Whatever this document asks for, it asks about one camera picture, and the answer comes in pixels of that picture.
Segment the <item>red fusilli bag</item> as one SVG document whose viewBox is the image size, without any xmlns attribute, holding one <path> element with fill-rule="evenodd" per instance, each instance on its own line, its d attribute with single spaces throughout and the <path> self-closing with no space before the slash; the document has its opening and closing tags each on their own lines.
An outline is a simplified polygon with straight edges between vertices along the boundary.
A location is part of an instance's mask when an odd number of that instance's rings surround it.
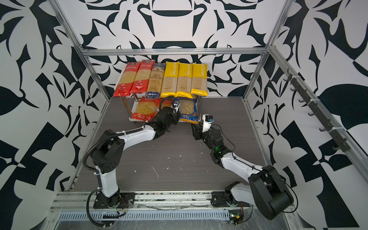
<svg viewBox="0 0 368 230">
<path fill-rule="evenodd" d="M 150 121 L 158 113 L 160 102 L 162 98 L 150 99 L 142 97 L 136 107 L 136 112 L 133 113 L 132 118 L 141 121 Z"/>
<path fill-rule="evenodd" d="M 168 99 L 164 99 L 161 98 L 160 102 L 159 102 L 159 109 L 163 109 L 165 107 L 172 107 L 172 103 L 173 99 L 172 98 L 168 98 Z"/>
</svg>

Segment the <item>orange blue pasta bag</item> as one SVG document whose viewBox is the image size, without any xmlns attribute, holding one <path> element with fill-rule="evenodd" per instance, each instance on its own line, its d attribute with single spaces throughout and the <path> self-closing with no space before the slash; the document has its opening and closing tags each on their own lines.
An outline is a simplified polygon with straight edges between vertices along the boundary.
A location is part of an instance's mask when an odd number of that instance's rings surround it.
<svg viewBox="0 0 368 230">
<path fill-rule="evenodd" d="M 198 124 L 197 104 L 195 99 L 178 97 L 180 121 Z"/>
</svg>

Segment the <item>orange blue spaghetti package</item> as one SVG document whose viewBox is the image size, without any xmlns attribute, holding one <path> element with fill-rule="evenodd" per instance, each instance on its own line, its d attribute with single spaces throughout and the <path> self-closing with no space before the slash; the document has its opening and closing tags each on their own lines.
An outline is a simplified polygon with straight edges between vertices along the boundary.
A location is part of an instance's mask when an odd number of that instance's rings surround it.
<svg viewBox="0 0 368 230">
<path fill-rule="evenodd" d="M 145 95 L 146 98 L 149 98 L 149 99 L 160 98 L 165 68 L 166 68 L 165 63 L 155 63 L 153 65 L 153 68 L 150 74 L 147 92 Z"/>
</svg>

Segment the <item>yellow pastatime spaghetti package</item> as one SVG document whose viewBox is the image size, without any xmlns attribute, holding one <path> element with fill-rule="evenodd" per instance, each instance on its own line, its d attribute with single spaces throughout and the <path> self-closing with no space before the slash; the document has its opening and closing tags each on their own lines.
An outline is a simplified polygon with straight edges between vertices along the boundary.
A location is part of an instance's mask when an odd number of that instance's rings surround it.
<svg viewBox="0 0 368 230">
<path fill-rule="evenodd" d="M 166 62 L 161 98 L 176 96 L 179 62 Z"/>
</svg>

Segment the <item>red spaghetti package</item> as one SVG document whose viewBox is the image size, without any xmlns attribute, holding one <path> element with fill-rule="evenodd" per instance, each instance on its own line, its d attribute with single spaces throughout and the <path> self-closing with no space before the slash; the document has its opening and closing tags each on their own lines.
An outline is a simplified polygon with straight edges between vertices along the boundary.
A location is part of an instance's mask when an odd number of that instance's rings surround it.
<svg viewBox="0 0 368 230">
<path fill-rule="evenodd" d="M 154 60 L 143 60 L 140 63 L 139 70 L 130 90 L 132 94 L 142 94 L 147 91 L 151 71 L 154 64 Z"/>
<path fill-rule="evenodd" d="M 140 63 L 129 62 L 116 86 L 113 97 L 130 96 L 135 77 L 138 73 Z"/>
</svg>

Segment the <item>small yellow pasta package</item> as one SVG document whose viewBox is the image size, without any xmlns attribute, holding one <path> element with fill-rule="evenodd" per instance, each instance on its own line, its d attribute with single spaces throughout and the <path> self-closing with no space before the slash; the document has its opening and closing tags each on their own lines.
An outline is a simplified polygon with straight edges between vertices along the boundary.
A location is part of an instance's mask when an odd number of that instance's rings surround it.
<svg viewBox="0 0 368 230">
<path fill-rule="evenodd" d="M 193 63 L 191 94 L 208 96 L 207 64 Z"/>
</svg>

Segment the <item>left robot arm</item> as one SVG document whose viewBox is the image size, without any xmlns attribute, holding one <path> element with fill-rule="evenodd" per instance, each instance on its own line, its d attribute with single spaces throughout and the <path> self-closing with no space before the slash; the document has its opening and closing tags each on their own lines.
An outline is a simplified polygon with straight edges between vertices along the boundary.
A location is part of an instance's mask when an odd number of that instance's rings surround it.
<svg viewBox="0 0 368 230">
<path fill-rule="evenodd" d="M 116 168 L 122 153 L 127 148 L 142 142 L 155 140 L 165 134 L 172 125 L 177 125 L 180 118 L 179 106 L 167 106 L 159 109 L 152 120 L 145 125 L 128 131 L 105 131 L 100 139 L 85 153 L 83 166 L 98 176 L 99 200 L 105 206 L 118 204 L 120 190 L 117 184 Z"/>
</svg>

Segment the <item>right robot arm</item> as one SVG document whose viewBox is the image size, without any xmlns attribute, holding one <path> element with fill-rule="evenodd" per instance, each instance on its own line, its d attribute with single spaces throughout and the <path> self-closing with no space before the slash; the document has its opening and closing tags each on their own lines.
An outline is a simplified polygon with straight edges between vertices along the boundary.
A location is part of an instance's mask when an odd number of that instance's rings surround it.
<svg viewBox="0 0 368 230">
<path fill-rule="evenodd" d="M 200 124 L 192 124 L 191 128 L 193 137 L 202 140 L 209 148 L 216 165 L 235 173 L 249 184 L 235 182 L 227 186 L 225 191 L 230 201 L 252 204 L 268 220 L 274 219 L 294 204 L 294 197 L 287 184 L 273 166 L 261 167 L 237 156 L 225 146 L 220 129 L 211 125 L 205 128 Z"/>
</svg>

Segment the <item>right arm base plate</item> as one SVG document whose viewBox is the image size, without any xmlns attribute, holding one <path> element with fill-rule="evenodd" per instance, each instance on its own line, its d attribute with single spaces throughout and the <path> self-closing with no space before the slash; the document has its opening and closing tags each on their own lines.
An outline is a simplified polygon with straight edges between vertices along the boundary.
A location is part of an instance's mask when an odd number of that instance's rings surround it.
<svg viewBox="0 0 368 230">
<path fill-rule="evenodd" d="M 251 204 L 245 202 L 238 202 L 230 198 L 230 195 L 225 191 L 213 191 L 211 192 L 210 204 L 215 208 L 240 208 L 241 204 L 244 207 L 251 207 Z"/>
</svg>

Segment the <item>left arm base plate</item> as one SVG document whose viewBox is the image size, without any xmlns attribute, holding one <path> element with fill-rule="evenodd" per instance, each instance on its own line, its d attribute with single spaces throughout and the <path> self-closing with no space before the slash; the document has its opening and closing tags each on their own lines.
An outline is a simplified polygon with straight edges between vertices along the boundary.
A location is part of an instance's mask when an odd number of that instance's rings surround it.
<svg viewBox="0 0 368 230">
<path fill-rule="evenodd" d="M 115 206 L 118 209 L 125 209 L 132 206 L 135 202 L 136 193 L 115 193 L 112 197 L 107 198 L 102 192 L 97 193 L 93 208 L 107 209 Z"/>
</svg>

